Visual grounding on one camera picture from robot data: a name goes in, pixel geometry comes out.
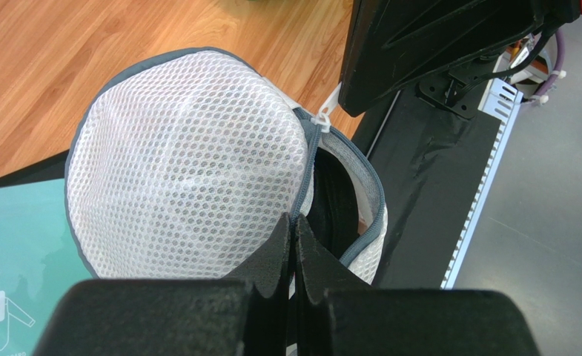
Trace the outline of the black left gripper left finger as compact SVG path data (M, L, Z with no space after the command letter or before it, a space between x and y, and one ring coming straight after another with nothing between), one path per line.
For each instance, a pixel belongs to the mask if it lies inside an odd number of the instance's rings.
M291 220L226 277L86 280L59 302L36 355L284 355Z

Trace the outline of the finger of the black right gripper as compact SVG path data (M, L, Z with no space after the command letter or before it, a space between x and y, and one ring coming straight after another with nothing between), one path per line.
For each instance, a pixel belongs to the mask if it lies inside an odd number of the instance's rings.
M542 1L354 1L339 105L358 116L425 76L510 45L544 15Z

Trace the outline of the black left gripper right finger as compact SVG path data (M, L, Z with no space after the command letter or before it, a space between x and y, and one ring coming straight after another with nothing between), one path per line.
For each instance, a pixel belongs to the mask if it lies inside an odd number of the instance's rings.
M520 309L491 290L376 289L295 227L299 355L537 355Z

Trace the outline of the white mesh laundry bag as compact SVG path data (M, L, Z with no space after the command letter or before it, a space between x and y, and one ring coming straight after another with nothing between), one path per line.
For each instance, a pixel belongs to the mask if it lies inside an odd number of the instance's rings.
M164 53L123 70L87 109L65 168L70 229L98 278L221 278L281 214L317 211L333 159L366 230L335 257L371 283L388 212L365 155L323 116L227 51Z

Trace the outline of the black bra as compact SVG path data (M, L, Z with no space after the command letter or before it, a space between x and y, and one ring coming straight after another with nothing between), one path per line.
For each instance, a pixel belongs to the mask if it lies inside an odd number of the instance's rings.
M323 148L314 160L314 197L307 220L316 240L337 259L359 237L354 184L341 161Z

